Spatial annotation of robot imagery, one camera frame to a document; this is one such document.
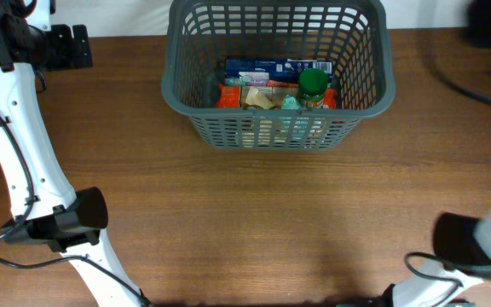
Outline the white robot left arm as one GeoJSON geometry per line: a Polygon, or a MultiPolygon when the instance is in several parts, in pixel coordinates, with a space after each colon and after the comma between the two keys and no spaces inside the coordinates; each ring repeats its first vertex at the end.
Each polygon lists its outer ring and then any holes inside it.
{"type": "Polygon", "coordinates": [[[47,246],[100,306],[147,306],[112,248],[100,189],[72,187],[40,113],[46,72],[93,65],[86,27],[55,25],[54,12],[52,1],[0,1],[0,166],[12,214],[0,241],[47,246]]]}

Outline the green white wipes packet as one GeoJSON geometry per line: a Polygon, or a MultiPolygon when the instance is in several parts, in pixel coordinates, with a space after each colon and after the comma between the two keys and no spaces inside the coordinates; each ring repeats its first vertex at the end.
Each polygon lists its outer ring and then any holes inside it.
{"type": "MultiPolygon", "coordinates": [[[[295,96],[286,95],[283,99],[281,110],[302,110],[301,103],[295,96]]],[[[309,121],[307,118],[283,118],[278,125],[277,131],[281,137],[290,138],[291,148],[300,148],[300,143],[306,134],[309,121]]]]}

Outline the grey plastic basket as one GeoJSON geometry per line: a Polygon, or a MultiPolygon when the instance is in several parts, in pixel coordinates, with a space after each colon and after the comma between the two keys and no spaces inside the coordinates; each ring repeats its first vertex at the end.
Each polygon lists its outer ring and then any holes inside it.
{"type": "Polygon", "coordinates": [[[175,1],[167,35],[163,97],[217,148],[333,148],[395,98],[386,13],[379,0],[175,1]],[[233,58],[327,61],[336,106],[219,108],[219,87],[233,58]]]}

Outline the green lid jar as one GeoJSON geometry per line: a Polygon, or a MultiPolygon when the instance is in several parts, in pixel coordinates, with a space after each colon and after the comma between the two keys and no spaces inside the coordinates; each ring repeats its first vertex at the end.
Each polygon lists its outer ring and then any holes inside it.
{"type": "Polygon", "coordinates": [[[297,99],[303,107],[320,108],[323,105],[329,76],[318,68],[304,70],[297,83],[297,99]]]}

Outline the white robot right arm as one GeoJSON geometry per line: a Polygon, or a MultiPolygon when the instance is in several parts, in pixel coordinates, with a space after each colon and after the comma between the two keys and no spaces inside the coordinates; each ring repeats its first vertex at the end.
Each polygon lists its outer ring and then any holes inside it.
{"type": "MultiPolygon", "coordinates": [[[[491,49],[491,1],[472,1],[464,37],[491,49]]],[[[410,252],[404,262],[411,277],[390,285],[371,306],[461,306],[458,296],[491,281],[491,212],[481,219],[445,212],[436,220],[432,253],[410,252]]]]}

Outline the orange pasta packet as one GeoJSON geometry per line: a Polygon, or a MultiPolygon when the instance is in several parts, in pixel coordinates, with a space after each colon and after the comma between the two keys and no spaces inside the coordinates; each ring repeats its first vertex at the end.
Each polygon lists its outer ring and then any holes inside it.
{"type": "MultiPolygon", "coordinates": [[[[289,87],[252,87],[238,85],[219,85],[221,95],[216,103],[217,108],[242,109],[281,109],[286,95],[297,98],[297,88],[289,87]]],[[[327,89],[323,105],[320,108],[335,109],[337,91],[327,89]]]]}

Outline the blue tissue pack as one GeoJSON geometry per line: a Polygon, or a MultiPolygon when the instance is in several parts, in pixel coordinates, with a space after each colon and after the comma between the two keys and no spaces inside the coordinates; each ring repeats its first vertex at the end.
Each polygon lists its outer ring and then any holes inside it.
{"type": "Polygon", "coordinates": [[[320,69],[332,81],[331,61],[230,58],[225,61],[224,84],[261,87],[283,87],[284,84],[291,84],[293,87],[307,69],[320,69]]]}

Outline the brown bread bag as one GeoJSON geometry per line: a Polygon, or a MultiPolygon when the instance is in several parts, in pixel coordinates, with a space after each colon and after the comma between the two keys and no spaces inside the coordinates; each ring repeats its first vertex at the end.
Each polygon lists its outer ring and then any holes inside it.
{"type": "MultiPolygon", "coordinates": [[[[328,89],[320,101],[309,101],[308,104],[297,99],[298,88],[295,87],[250,87],[241,88],[240,106],[247,109],[260,110],[301,110],[308,107],[324,109],[336,108],[336,94],[334,89],[328,89]]],[[[320,120],[315,121],[309,133],[307,118],[267,119],[262,118],[258,124],[257,132],[251,120],[242,128],[242,142],[246,148],[255,144],[259,147],[282,146],[287,142],[301,142],[304,137],[313,137],[321,133],[320,120]]]]}

